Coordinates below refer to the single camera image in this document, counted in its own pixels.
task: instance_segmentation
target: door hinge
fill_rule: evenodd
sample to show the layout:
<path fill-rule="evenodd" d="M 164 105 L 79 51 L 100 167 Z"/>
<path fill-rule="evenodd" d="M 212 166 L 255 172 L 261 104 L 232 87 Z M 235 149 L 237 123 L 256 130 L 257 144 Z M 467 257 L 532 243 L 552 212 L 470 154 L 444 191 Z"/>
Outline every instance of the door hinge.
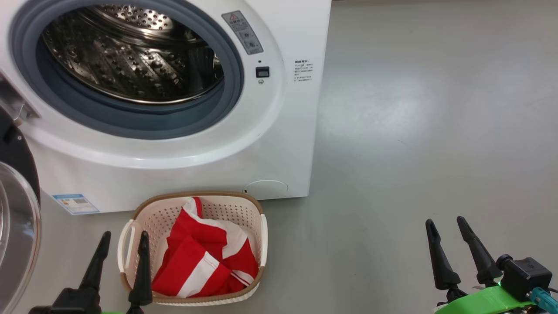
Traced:
<path fill-rule="evenodd" d="M 0 107 L 8 112 L 16 126 L 20 126 L 26 119 L 39 117 L 2 73 L 0 73 Z"/>

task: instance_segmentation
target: basket handle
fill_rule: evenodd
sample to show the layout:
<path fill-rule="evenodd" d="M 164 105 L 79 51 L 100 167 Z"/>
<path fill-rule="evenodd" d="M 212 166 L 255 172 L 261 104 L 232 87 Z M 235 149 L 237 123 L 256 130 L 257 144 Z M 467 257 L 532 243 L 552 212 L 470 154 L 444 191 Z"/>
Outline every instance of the basket handle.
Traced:
<path fill-rule="evenodd" d="M 116 252 L 117 259 L 118 259 L 118 269 L 121 273 L 124 272 L 126 268 L 128 268 L 130 264 L 130 256 L 132 255 L 132 241 L 134 240 L 134 234 L 136 233 L 136 227 L 132 224 L 134 223 L 134 219 L 130 219 L 128 223 L 122 229 L 122 233 L 120 234 L 120 239 L 118 239 L 118 249 Z M 124 240 L 126 239 L 126 235 L 132 229 L 132 234 L 130 235 L 130 241 L 128 243 L 128 254 L 126 256 L 126 263 L 124 263 Z"/>
<path fill-rule="evenodd" d="M 267 218 L 266 215 L 261 214 L 262 217 L 262 258 L 259 262 L 260 266 L 266 266 L 267 262 Z"/>

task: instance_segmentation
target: washing machine door opening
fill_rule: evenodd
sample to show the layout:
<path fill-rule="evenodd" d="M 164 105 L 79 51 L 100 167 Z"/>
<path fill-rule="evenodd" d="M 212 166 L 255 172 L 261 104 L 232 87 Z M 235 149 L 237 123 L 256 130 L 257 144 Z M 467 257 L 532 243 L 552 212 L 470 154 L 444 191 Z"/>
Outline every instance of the washing machine door opening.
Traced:
<path fill-rule="evenodd" d="M 14 60 L 35 92 L 112 135 L 194 134 L 225 117 L 242 92 L 232 39 L 183 0 L 34 0 L 12 30 Z"/>

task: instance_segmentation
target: brown basket rim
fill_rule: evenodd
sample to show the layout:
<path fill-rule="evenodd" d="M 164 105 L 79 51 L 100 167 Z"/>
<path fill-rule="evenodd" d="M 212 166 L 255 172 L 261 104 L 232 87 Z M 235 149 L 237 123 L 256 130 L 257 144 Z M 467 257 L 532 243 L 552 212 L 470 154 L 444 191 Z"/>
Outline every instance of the brown basket rim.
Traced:
<path fill-rule="evenodd" d="M 194 192 L 170 193 L 170 194 L 163 194 L 163 195 L 152 197 L 152 198 L 146 200 L 145 202 L 143 202 L 140 206 L 138 206 L 138 208 L 134 212 L 134 215 L 132 216 L 132 219 L 136 220 L 138 215 L 151 203 L 161 201 L 163 199 L 169 199 L 169 198 L 194 197 L 194 196 L 230 196 L 230 197 L 245 198 L 245 199 L 249 200 L 250 202 L 252 202 L 254 205 L 256 205 L 256 208 L 258 209 L 260 215 L 263 215 L 262 206 L 260 205 L 260 203 L 255 198 L 253 198 L 250 195 L 240 193 L 240 192 L 194 191 Z M 246 288 L 242 289 L 239 292 L 222 294 L 220 296 L 198 297 L 198 298 L 175 298 L 175 297 L 162 298 L 162 297 L 159 297 L 159 298 L 153 298 L 153 302 L 154 303 L 169 303 L 169 304 L 188 304 L 188 303 L 207 303 L 207 302 L 222 301 L 222 300 L 227 300 L 227 299 L 238 298 L 238 297 L 241 297 L 241 296 L 247 294 L 248 292 L 252 291 L 259 284 L 260 280 L 262 279 L 262 275 L 263 275 L 263 272 L 264 272 L 265 268 L 266 268 L 265 266 L 261 266 L 259 268 L 258 274 L 254 278 L 254 281 L 249 286 L 247 286 Z M 124 286 L 124 290 L 126 290 L 126 292 L 130 292 L 132 290 L 132 287 L 130 287 L 130 285 L 128 284 L 128 278 L 126 276 L 126 273 L 120 273 L 120 279 L 122 281 L 122 285 Z"/>

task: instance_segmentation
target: open washing machine door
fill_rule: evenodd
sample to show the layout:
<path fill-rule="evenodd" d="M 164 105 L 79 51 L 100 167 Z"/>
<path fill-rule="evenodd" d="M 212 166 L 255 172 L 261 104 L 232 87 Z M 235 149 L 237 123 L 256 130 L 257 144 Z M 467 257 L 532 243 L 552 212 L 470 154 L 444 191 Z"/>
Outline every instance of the open washing machine door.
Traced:
<path fill-rule="evenodd" d="M 0 80 L 0 96 L 3 87 Z M 40 190 L 25 138 L 1 108 L 0 136 L 0 313 L 11 313 L 39 251 Z"/>

